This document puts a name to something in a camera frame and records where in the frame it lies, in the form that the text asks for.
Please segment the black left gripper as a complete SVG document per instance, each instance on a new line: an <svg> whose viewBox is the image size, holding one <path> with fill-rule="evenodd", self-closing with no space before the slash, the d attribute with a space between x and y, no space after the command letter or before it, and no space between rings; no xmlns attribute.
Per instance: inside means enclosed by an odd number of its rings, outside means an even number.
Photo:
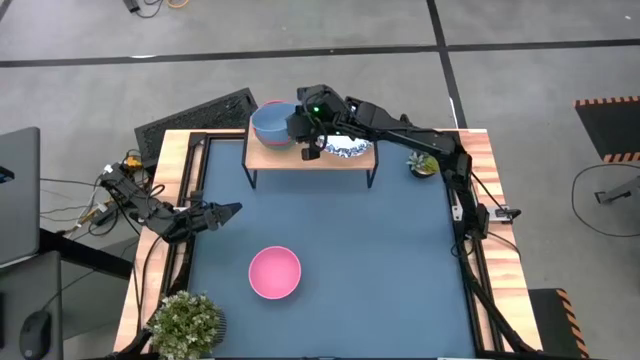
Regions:
<svg viewBox="0 0 640 360"><path fill-rule="evenodd" d="M199 232L216 231L242 209L239 202L229 204L207 203L192 206L169 216L169 226L162 231L162 239L169 243L188 240Z"/></svg>

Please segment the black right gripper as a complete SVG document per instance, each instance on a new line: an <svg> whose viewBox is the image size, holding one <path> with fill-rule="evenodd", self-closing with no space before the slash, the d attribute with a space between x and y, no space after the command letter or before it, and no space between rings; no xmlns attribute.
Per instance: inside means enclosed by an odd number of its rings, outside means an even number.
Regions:
<svg viewBox="0 0 640 360"><path fill-rule="evenodd" d="M294 112L286 118L287 133L289 137L298 143L308 143L301 149L303 161L311 161L320 158L321 148L328 140L324 124L313 115L305 112Z"/></svg>

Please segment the white bowl blue pattern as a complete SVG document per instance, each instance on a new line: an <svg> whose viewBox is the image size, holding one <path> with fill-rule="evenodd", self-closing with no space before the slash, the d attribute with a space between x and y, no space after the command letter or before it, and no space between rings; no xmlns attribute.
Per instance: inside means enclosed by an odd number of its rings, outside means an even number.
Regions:
<svg viewBox="0 0 640 360"><path fill-rule="evenodd" d="M315 145L321 150L342 158L352 158L364 155L373 145L364 139L351 139L349 136L329 135L318 136Z"/></svg>

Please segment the wooden shelf black legs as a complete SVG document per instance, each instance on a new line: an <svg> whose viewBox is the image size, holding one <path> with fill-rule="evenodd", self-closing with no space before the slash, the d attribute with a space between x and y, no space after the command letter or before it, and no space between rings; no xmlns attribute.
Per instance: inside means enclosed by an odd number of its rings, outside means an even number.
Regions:
<svg viewBox="0 0 640 360"><path fill-rule="evenodd" d="M366 172L367 187L372 186L379 163L376 143L357 157L342 158L323 152L319 159L312 161L304 161L301 158L302 148L301 144L295 143L280 150L267 147L260 142L252 123L249 123L241 164L250 186L253 189L257 187L260 170L362 170Z"/></svg>

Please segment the pink bowl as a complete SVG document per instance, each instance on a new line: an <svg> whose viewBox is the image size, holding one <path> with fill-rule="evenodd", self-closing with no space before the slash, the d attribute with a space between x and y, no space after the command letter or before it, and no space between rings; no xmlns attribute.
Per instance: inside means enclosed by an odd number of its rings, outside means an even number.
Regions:
<svg viewBox="0 0 640 360"><path fill-rule="evenodd" d="M302 267L297 255L283 246L270 246L251 260L248 280L253 291L268 300L289 296L297 288Z"/></svg>

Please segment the black ridged floor mat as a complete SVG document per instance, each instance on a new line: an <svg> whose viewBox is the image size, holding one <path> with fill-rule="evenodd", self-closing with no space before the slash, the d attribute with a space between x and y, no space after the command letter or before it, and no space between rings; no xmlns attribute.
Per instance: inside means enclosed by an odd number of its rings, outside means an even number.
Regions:
<svg viewBox="0 0 640 360"><path fill-rule="evenodd" d="M188 108L134 129L143 161L158 159L167 130L243 129L258 108L249 88Z"/></svg>

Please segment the small green succulent plant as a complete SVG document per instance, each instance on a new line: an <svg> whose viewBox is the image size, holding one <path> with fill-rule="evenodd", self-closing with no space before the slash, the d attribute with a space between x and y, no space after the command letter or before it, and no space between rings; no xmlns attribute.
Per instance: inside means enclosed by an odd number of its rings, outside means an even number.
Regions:
<svg viewBox="0 0 640 360"><path fill-rule="evenodd" d="M437 160L426 153L412 152L406 161L410 173L416 178L428 178L440 172Z"/></svg>

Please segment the leafy plant white flowers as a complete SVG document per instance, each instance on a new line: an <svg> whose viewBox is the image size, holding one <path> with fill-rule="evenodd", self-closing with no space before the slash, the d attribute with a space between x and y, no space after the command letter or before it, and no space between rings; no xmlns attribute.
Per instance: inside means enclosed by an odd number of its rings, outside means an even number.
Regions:
<svg viewBox="0 0 640 360"><path fill-rule="evenodd" d="M161 360L198 360L224 341L228 326L206 294L178 291L161 301L146 328Z"/></svg>

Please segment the grey laptop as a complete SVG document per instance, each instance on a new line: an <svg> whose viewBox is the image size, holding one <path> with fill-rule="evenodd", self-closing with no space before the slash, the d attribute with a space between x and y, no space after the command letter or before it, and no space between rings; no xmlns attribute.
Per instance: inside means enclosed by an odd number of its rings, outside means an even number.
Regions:
<svg viewBox="0 0 640 360"><path fill-rule="evenodd" d="M38 251L39 210L40 129L0 135L0 265Z"/></svg>

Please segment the black computer mouse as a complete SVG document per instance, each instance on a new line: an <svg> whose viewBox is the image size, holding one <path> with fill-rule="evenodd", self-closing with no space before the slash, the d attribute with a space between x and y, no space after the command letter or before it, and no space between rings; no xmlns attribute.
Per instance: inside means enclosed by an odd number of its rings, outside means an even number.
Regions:
<svg viewBox="0 0 640 360"><path fill-rule="evenodd" d="M26 317L19 332L19 350L24 360L43 360L51 347L51 315L38 310Z"/></svg>

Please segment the black mat orange striped edge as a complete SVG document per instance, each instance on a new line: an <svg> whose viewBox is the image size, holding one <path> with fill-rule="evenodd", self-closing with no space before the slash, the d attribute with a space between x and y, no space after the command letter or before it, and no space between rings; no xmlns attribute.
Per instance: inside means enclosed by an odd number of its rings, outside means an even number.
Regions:
<svg viewBox="0 0 640 360"><path fill-rule="evenodd" d="M603 162L640 162L640 96L576 100L574 108Z"/></svg>
<svg viewBox="0 0 640 360"><path fill-rule="evenodd" d="M543 351L551 355L588 358L589 350L568 293L562 288L530 289Z"/></svg>

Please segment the grey stand foot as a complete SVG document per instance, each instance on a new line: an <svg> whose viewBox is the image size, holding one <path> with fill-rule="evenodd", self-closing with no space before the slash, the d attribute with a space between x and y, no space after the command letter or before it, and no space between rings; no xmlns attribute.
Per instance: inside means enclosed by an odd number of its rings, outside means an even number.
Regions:
<svg viewBox="0 0 640 360"><path fill-rule="evenodd" d="M637 192L640 192L640 176L637 176L632 180L629 180L608 191L595 192L594 196L598 203L610 204L618 199L630 197Z"/></svg>

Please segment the black aluminium table frame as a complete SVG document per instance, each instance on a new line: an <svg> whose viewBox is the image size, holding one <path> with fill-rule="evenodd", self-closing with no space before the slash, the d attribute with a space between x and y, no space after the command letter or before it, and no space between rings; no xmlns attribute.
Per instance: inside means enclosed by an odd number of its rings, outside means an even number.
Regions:
<svg viewBox="0 0 640 360"><path fill-rule="evenodd" d="M493 192L502 200L501 187L496 162L493 155L489 135L484 129L456 130L462 143L475 157L473 170L479 178L473 182L474 189L480 199L487 201L488 194ZM208 160L206 147L216 140L238 141L243 146L259 149L253 134L244 135L239 130L171 130L165 136L163 149L170 155L179 153L178 147L186 155L183 166L183 191L200 190L204 187ZM520 255L515 248L516 239L513 226L508 221L496 220L489 226L489 237L468 249L469 265L485 288L487 295L495 302L510 326L528 345L535 349L542 347L539 326L534 318L531 296L522 268ZM506 338L498 333L498 326L492 320L479 298L468 289L464 291L464 304L467 311L471 333L476 337L474 344L481 350L511 350Z"/></svg>

